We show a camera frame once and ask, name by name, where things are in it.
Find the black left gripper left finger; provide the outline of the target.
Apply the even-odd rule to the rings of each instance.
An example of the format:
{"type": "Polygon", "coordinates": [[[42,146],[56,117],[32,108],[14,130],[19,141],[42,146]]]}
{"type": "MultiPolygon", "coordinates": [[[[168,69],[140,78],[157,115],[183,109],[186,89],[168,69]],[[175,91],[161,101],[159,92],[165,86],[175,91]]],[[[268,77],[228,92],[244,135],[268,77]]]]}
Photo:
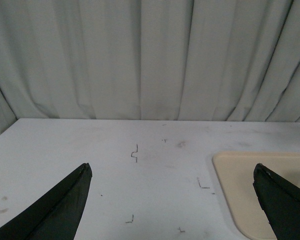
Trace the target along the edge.
{"type": "Polygon", "coordinates": [[[89,195],[92,169],[83,163],[0,227],[0,240],[73,240],[89,195]]]}

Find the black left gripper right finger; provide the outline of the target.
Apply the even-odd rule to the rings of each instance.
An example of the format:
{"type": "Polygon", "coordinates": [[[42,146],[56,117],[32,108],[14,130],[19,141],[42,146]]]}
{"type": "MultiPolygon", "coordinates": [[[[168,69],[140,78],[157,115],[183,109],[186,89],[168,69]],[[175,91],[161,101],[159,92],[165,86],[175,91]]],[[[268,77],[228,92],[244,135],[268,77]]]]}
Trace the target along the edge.
{"type": "Polygon", "coordinates": [[[300,240],[300,188],[261,163],[253,171],[253,188],[278,240],[300,240]]]}

